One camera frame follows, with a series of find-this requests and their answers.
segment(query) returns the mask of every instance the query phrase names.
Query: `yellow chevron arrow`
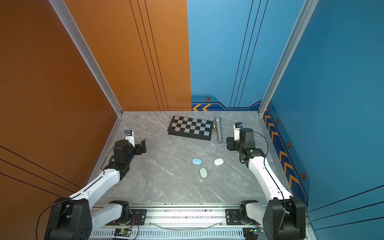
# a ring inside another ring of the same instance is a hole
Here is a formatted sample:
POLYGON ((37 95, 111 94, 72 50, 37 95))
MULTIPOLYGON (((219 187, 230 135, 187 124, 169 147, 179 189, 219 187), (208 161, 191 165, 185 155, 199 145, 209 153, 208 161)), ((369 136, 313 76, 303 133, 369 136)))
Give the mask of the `yellow chevron arrow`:
POLYGON ((290 164, 288 164, 287 162, 284 162, 284 172, 285 174, 287 174, 287 167, 289 167, 290 169, 293 170, 292 166, 290 164))
POLYGON ((271 126, 274 127, 273 123, 268 123, 268 132, 270 132, 271 126))
POLYGON ((287 156, 287 154, 286 154, 285 152, 283 152, 283 151, 280 151, 280 162, 281 162, 281 156, 282 156, 282 155, 284 155, 284 156, 288 157, 288 156, 287 156))
POLYGON ((270 116, 265 116, 265 125, 266 125, 266 119, 271 118, 270 116))
POLYGON ((273 142, 273 136, 274 136, 274 135, 279 136, 279 135, 277 134, 277 132, 272 131, 272 142, 273 142))
POLYGON ((292 187, 292 180, 294 180, 295 182, 297 182, 297 184, 300 184, 299 181, 294 177, 292 176, 291 174, 289 175, 289 186, 292 187))
POLYGON ((207 106, 203 107, 203 110, 204 110, 204 111, 208 111, 208 110, 207 110, 207 107, 209 107, 209 106, 211 106, 211 105, 208 104, 207 106))
POLYGON ((198 111, 196 108, 200 107, 201 104, 196 105, 194 108, 192 108, 195 111, 198 111))

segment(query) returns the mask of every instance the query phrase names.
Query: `oval soap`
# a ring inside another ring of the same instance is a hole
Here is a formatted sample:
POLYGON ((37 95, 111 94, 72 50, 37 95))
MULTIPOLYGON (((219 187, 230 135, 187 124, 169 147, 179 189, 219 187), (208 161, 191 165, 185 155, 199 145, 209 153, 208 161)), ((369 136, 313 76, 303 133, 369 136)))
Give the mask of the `oval soap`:
POLYGON ((200 158, 194 158, 192 159, 193 165, 200 166, 201 165, 201 159, 200 158))
POLYGON ((208 176, 207 170, 205 168, 200 168, 200 175, 202 178, 206 178, 208 176))
POLYGON ((224 163, 224 160, 222 158, 218 158, 215 160, 215 166, 220 166, 220 165, 223 165, 224 163))

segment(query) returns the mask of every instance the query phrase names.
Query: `chessboard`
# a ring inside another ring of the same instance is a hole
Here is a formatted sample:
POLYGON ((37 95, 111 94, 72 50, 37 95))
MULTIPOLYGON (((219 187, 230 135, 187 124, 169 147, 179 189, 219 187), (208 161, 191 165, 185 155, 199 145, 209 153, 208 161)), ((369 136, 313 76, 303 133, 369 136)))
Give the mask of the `chessboard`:
POLYGON ((211 140, 213 121, 173 116, 168 127, 168 134, 211 140))

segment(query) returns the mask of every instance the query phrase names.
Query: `table surface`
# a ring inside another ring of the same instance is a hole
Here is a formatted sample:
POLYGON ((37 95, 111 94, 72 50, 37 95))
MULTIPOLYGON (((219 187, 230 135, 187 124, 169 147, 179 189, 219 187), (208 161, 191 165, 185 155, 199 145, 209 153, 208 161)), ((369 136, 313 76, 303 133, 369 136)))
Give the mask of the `table surface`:
MULTIPOLYGON (((263 132, 254 111, 124 112, 113 143, 123 139, 124 130, 134 130, 135 142, 145 139, 147 152, 133 158, 127 175, 98 202, 239 204, 255 199, 266 203, 256 177, 239 162, 238 152, 227 150, 225 140, 233 137, 235 122, 263 132), (167 129, 173 115, 206 120, 214 120, 219 115, 223 142, 218 143, 214 131, 211 141, 169 135, 167 129), (202 159, 201 166, 192 164, 195 157, 202 159), (215 166, 217 158, 224 159, 224 164, 215 166), (208 172, 205 179, 200 176, 202 167, 208 172)), ((265 140, 258 134, 255 142, 257 148, 266 152, 265 140)), ((267 159, 271 159, 269 164, 278 176, 270 153, 267 159)))

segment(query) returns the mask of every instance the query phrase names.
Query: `green oval object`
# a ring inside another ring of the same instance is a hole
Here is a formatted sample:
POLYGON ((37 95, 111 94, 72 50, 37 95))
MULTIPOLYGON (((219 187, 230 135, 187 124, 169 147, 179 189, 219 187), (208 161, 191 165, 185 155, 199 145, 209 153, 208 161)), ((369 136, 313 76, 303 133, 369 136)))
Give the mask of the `green oval object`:
POLYGON ((200 175, 202 178, 206 178, 208 176, 207 170, 205 168, 200 168, 200 175))

